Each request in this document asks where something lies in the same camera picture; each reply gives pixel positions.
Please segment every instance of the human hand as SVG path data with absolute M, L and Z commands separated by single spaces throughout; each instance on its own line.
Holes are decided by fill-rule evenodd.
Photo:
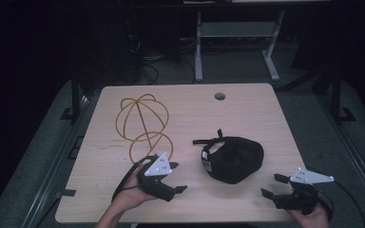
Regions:
M 153 196 L 147 195 L 139 188 L 137 174 L 142 168 L 143 166 L 141 165 L 129 177 L 123 187 L 124 190 L 111 202 L 99 222 L 96 224 L 96 228 L 116 227 L 118 220 L 120 220 L 125 211 L 138 207 L 146 201 L 156 199 Z
M 156 198 L 145 193 L 138 183 L 137 174 L 143 168 L 140 165 L 137 170 L 126 181 L 123 191 L 121 191 L 112 203 L 118 204 L 124 211 L 140 206 L 142 203 L 155 200 Z
M 328 215 L 324 207 L 317 203 L 316 209 L 304 216 L 299 210 L 286 210 L 302 228 L 329 228 Z

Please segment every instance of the floor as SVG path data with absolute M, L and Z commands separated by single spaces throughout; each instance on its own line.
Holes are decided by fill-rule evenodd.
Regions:
M 208 42 L 214 49 L 210 48 L 202 57 L 202 84 L 268 83 L 279 88 L 307 73 L 291 68 L 298 47 L 296 42 L 280 41 L 276 46 L 273 60 L 280 75 L 278 82 L 270 79 L 261 57 L 268 40 L 239 41 L 239 45 L 238 41 Z M 147 62 L 145 74 L 135 85 L 191 84 L 194 54 L 185 53 L 181 58 L 180 61 Z M 365 227 L 365 108 L 353 88 L 343 82 L 341 106 L 349 107 L 356 121 L 337 124 L 329 113 L 330 91 L 317 96 L 312 90 L 315 81 L 313 78 L 290 91 L 277 91 L 279 103 L 304 162 L 310 168 L 334 176 L 341 184 L 316 184 L 335 206 L 331 226 Z M 0 199 L 0 227 L 94 226 L 60 224 L 54 215 L 57 199 L 75 162 L 68 157 L 77 156 L 77 145 L 83 141 L 100 92 L 96 89 L 82 100 L 81 116 L 71 124 L 70 120 L 61 120 L 64 110 L 71 107 L 70 82 L 64 84 Z M 298 227 L 294 222 L 251 225 Z

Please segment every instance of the dark background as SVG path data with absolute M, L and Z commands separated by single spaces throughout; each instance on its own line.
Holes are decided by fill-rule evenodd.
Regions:
M 288 10 L 279 38 L 303 40 L 294 67 L 312 70 L 330 63 L 365 105 L 365 1 L 333 3 L 314 14 Z M 74 17 L 67 14 L 69 6 L 80 6 L 80 1 L 0 1 L 0 195 L 73 74 L 87 93 L 105 85 L 132 84 L 139 77 L 139 61 L 128 54 L 128 29 L 139 31 L 148 46 L 160 51 L 168 46 L 164 51 L 171 50 L 166 53 L 170 56 L 177 53 L 178 37 L 195 31 L 192 12 L 159 13 L 151 20 L 142 14 L 144 20 L 128 28 L 123 15 Z M 299 28 L 305 26 L 303 34 Z

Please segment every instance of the gray carpet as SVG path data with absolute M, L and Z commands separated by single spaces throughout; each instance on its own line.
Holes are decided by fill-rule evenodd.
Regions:
M 272 82 L 261 58 L 260 50 L 263 47 L 264 43 L 256 43 L 248 47 L 232 48 L 220 55 L 204 55 L 202 83 L 269 83 L 273 87 L 279 87 L 306 73 L 304 70 L 290 68 L 297 44 L 281 43 L 277 45 L 273 55 L 281 79 L 279 82 Z M 152 66 L 160 73 L 158 84 L 190 84 L 194 75 L 188 63 L 193 65 L 193 57 L 193 54 L 184 55 L 186 62 L 159 61 L 153 64 Z M 364 183 L 356 172 L 347 146 L 338 134 L 337 125 L 327 113 L 324 104 L 329 103 L 329 96 L 318 97 L 313 94 L 311 92 L 313 83 L 314 79 L 290 92 L 277 92 L 279 103 L 304 162 L 334 176 L 355 197 L 365 216 Z M 145 84 L 147 82 L 144 77 L 137 82 L 137 85 Z M 65 188 L 74 164 L 73 160 L 67 160 L 66 157 L 77 137 L 85 134 L 100 96 L 100 89 L 88 97 L 82 116 L 76 124 L 60 120 L 63 111 L 71 107 L 70 94 L 70 83 L 67 83 L 53 102 L 13 174 L 0 199 L 0 227 L 35 227 L 38 221 L 41 221 L 39 227 L 94 226 L 94 224 L 60 224 L 54 218 L 57 208 L 54 196 Z M 344 123 L 342 128 L 346 130 L 365 163 L 365 109 L 355 91 L 346 84 L 343 84 L 341 98 L 342 105 L 349 107 L 356 117 L 356 122 Z M 53 172 L 55 175 L 52 177 L 51 185 L 42 189 L 41 186 L 47 181 L 46 175 L 49 171 L 55 171 Z M 335 205 L 332 227 L 363 227 L 355 204 L 340 187 L 333 183 L 317 184 L 316 187 L 326 192 Z M 40 210 L 29 214 L 34 201 L 41 203 Z M 252 224 L 258 227 L 298 227 L 294 222 Z

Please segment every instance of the copper wire frame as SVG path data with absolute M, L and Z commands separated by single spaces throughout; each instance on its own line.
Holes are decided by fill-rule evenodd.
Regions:
M 164 108 L 165 112 L 166 112 L 166 117 L 167 117 L 166 121 L 164 122 L 162 120 L 162 118 L 158 115 L 158 113 L 156 113 L 155 110 L 153 110 L 149 105 L 145 104 L 144 102 L 155 102 L 155 103 L 161 105 Z M 160 131 L 147 131 L 146 124 L 144 123 L 144 115 L 142 114 L 142 110 L 141 110 L 140 105 L 143 105 L 144 107 L 146 107 L 150 112 L 152 112 L 159 119 L 159 121 L 162 123 L 162 126 L 163 126 L 163 128 Z M 139 135 L 135 139 L 131 139 L 131 138 L 128 138 L 126 136 L 125 129 L 126 129 L 126 123 L 128 121 L 129 115 L 130 115 L 130 113 L 132 112 L 132 110 L 135 106 L 138 109 L 139 116 L 141 118 L 141 122 L 142 122 L 142 125 L 144 127 L 144 133 Z M 123 130 L 121 131 L 120 127 L 118 126 L 118 122 L 119 122 L 121 113 L 123 113 L 127 108 L 128 108 L 128 110 L 127 110 L 126 117 L 125 117 L 125 120 L 124 120 Z M 132 158 L 132 147 L 136 142 L 145 142 L 145 141 L 148 142 L 149 147 L 150 147 L 150 150 L 146 154 L 148 156 L 153 151 L 153 149 L 155 148 L 155 146 L 158 144 L 158 142 L 160 141 L 160 139 L 162 137 L 165 137 L 170 142 L 171 149 L 170 149 L 170 153 L 168 155 L 168 159 L 169 160 L 171 159 L 171 157 L 173 156 L 173 150 L 174 150 L 173 142 L 170 140 L 170 138 L 168 136 L 166 136 L 163 133 L 165 127 L 168 124 L 168 120 L 169 120 L 169 113 L 168 113 L 167 107 L 165 107 L 165 105 L 162 104 L 161 102 L 157 101 L 156 98 L 152 94 L 145 94 L 145 95 L 139 97 L 138 99 L 124 98 L 124 99 L 121 100 L 121 111 L 118 113 L 117 118 L 115 120 L 115 128 L 116 128 L 118 134 L 123 139 L 132 142 L 132 144 L 129 147 L 129 158 L 132 161 L 132 163 L 135 163 L 135 161 Z M 155 141 L 154 144 L 152 144 L 151 140 L 154 139 L 155 137 L 159 136 L 159 135 L 160 135 L 159 139 L 157 141 Z

